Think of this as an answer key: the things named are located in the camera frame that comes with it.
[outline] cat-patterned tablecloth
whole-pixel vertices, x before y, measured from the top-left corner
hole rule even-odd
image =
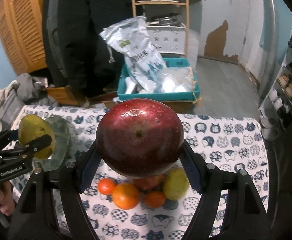
[[[87,151],[95,140],[98,123],[108,109],[96,105],[92,109],[48,106],[25,106],[14,122],[12,129],[17,129],[20,120],[26,114],[36,114],[46,119],[60,115],[69,123],[71,133],[70,150],[65,162],[74,161],[81,153]],[[203,115],[178,114],[182,121],[185,139],[194,152],[201,154],[207,163],[213,163],[225,171],[237,172],[246,169],[253,179],[265,209],[268,207],[268,160],[265,146],[260,134],[260,125],[250,118],[213,118]],[[182,238],[196,207],[200,195],[191,188],[179,201],[166,200],[157,209],[147,207],[142,201],[132,210],[116,207],[111,196],[100,194],[96,185],[100,179],[110,177],[117,182],[127,178],[111,170],[103,161],[96,176],[81,199],[89,219],[102,240],[112,239],[146,239],[179,240]],[[28,175],[12,180],[21,192],[28,180]],[[68,230],[58,192],[54,193],[59,224]],[[211,236],[219,233],[227,203],[227,191],[220,196],[219,209]]]

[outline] peeling paint patch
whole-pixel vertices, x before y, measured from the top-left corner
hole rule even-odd
[[[209,33],[205,45],[205,57],[212,57],[238,63],[238,55],[232,55],[231,57],[227,54],[224,55],[224,49],[227,41],[227,30],[228,22],[225,20],[220,27]]]

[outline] bolt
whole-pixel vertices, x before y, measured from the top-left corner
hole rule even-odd
[[[35,173],[35,174],[39,174],[41,171],[42,171],[41,168],[35,168],[35,169],[34,169],[34,173]]]
[[[247,175],[247,171],[246,170],[240,170],[239,173],[243,176]]]
[[[75,167],[75,162],[69,162],[66,164],[66,167],[69,168],[69,169],[72,169]]]
[[[207,163],[207,168],[210,169],[210,170],[213,170],[216,166],[212,163]]]

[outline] clear plastic bag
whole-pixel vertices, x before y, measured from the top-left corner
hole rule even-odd
[[[113,49],[125,55],[127,70],[132,80],[147,93],[154,93],[157,72],[166,68],[165,61],[151,44],[146,18],[137,16],[105,28],[99,34]]]
[[[156,93],[192,92],[195,88],[191,67],[163,68],[157,73]]]

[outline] drawstring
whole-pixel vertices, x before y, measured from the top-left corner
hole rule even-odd
[[[109,63],[116,62],[116,61],[114,60],[113,52],[111,51],[111,47],[110,47],[109,45],[107,45],[107,48],[108,48],[109,55],[110,55],[108,62],[109,62]]]

